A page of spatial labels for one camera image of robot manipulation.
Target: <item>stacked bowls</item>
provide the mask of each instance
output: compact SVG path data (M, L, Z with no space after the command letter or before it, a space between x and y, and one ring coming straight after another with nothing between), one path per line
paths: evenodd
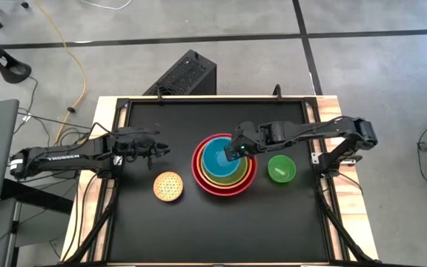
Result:
M256 176L256 157L227 161L223 148L230 142L229 133L214 134L202 140L192 156L192 174L197 183L221 197L243 192Z

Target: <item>concrete floor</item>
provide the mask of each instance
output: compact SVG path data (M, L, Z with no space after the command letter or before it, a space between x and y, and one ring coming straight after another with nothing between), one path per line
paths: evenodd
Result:
M183 36L298 33L289 0L134 0L124 10L102 10L80 1L40 0L70 42ZM97 3L119 6L124 0ZM0 44L59 42L32 1L29 10L2 2ZM300 1L309 33L427 29L426 0ZM358 173L380 259L427 266L427 183L417 167L416 142L427 127L427 35L310 39L324 94L338 95L342 112L371 120L379 145L364 153ZM142 94L185 51L218 64L219 94L313 94L300 39L78 47L89 93L70 121L90 125L102 95ZM82 92L82 75L61 48L9 50L39 80L33 113L63 119ZM33 81L9 85L0 77L0 100L27 107ZM46 123L51 138L58 125ZM29 121L14 136L12 152L44 145L41 125ZM427 154L423 155L427 173ZM53 182L51 179L42 183ZM53 188L64 192L70 185ZM21 217L37 212L23 207ZM47 212L21 227L18 266L55 263L47 240L60 249L68 218Z

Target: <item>black box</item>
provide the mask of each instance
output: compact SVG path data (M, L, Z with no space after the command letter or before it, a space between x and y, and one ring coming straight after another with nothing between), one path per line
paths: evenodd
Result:
M216 64L189 50L143 96L216 95Z

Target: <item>blue bowl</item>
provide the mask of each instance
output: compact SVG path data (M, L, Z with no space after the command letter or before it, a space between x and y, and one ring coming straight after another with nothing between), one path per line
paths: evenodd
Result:
M231 144L231 138L219 137L212 139L202 154L202 164L206 171L215 177L228 177L233 174L240 165L239 159L229 162L225 155L225 146Z

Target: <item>red bowl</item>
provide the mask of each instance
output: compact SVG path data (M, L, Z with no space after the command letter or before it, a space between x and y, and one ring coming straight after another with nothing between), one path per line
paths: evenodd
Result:
M252 172L250 172L250 175L248 175L246 178L244 178L245 181L241 185L239 185L235 188L229 188L229 189L215 188L212 185L209 185L208 183L206 183L204 181L204 179L202 178L202 174L199 173L199 171L197 170L196 164L197 164L198 157L200 156L200 154L199 154L200 148L202 148L202 146L205 145L208 141L210 141L216 137L230 137L231 138L231 134L229 134L229 133L214 134L214 135L211 135L211 136L205 138L204 140L202 140L197 145L196 150L193 153L192 162L191 162L191 169L192 169L193 177L195 178L197 183L200 185L200 187L202 187L204 190L206 190L207 192L209 192L211 194L221 196L221 197L229 197L229 196L233 196L236 194L240 194L244 190L246 190L246 188L248 188L251 185L251 183L253 182L253 180L255 179L256 169L257 169L256 157L254 157L253 160L251 160Z

